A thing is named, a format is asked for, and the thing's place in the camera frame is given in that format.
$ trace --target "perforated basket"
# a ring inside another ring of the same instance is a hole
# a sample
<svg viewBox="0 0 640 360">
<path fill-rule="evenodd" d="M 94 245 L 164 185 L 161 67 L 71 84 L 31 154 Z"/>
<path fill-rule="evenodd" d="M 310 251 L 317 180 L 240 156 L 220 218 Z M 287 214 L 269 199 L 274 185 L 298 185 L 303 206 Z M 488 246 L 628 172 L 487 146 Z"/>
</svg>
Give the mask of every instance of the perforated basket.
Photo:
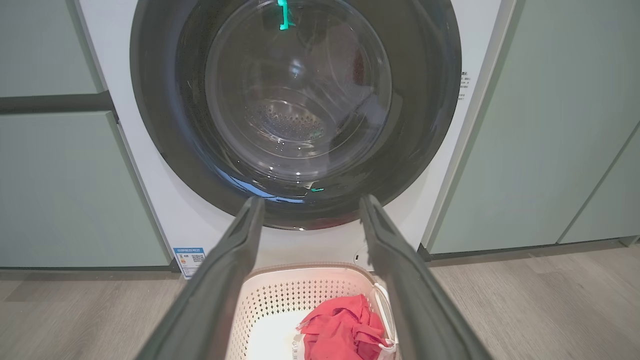
<svg viewBox="0 0 640 360">
<path fill-rule="evenodd" d="M 385 337 L 397 342 L 387 291 L 350 264 L 266 268 L 244 281 L 227 347 L 227 360 L 304 359 L 292 354 L 296 326 L 328 299 L 364 294 L 380 315 Z"/>
</svg>

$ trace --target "floor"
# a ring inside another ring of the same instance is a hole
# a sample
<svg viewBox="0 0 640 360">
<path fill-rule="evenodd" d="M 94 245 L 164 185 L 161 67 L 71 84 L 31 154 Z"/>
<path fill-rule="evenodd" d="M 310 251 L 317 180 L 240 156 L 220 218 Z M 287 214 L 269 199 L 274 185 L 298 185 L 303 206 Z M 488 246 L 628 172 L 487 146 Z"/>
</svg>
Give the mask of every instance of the floor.
<svg viewBox="0 0 640 360">
<path fill-rule="evenodd" d="M 638 245 L 431 270 L 496 359 L 640 359 Z M 0 359 L 133 359 L 184 284 L 164 272 L 1 271 Z"/>
</svg>

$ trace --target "washing machine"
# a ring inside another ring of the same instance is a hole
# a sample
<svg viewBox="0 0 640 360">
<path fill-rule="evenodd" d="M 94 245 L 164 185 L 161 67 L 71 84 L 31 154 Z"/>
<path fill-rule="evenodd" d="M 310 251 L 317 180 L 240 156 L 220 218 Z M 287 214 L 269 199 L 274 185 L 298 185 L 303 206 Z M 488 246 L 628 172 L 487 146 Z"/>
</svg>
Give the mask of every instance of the washing machine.
<svg viewBox="0 0 640 360">
<path fill-rule="evenodd" d="M 508 0 L 79 0 L 170 252 L 188 278 L 245 200 L 256 267 L 367 266 L 373 194 L 417 249 Z"/>
</svg>

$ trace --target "red cloth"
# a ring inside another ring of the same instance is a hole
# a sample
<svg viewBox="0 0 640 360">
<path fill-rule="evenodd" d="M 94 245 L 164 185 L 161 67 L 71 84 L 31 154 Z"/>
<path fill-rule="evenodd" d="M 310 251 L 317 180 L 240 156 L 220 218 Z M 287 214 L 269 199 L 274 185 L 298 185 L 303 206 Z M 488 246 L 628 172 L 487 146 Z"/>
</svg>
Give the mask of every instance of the red cloth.
<svg viewBox="0 0 640 360">
<path fill-rule="evenodd" d="M 305 360 L 377 360 L 387 346 L 380 317 L 364 295 L 320 304 L 298 327 L 305 334 Z"/>
</svg>

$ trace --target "green cabinet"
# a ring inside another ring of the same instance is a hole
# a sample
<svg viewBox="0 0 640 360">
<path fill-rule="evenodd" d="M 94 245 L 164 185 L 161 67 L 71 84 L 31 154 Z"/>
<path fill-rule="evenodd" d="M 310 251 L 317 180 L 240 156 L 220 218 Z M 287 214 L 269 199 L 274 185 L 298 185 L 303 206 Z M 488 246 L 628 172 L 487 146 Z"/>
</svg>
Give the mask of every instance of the green cabinet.
<svg viewBox="0 0 640 360">
<path fill-rule="evenodd" d="M 428 251 L 560 239 L 638 123 L 638 14 L 626 0 L 516 4 Z"/>
<path fill-rule="evenodd" d="M 170 261 L 110 112 L 0 116 L 0 266 Z"/>
<path fill-rule="evenodd" d="M 73 0 L 0 1 L 0 97 L 104 91 Z"/>
<path fill-rule="evenodd" d="M 640 235 L 640 132 L 635 131 L 561 243 Z"/>
</svg>

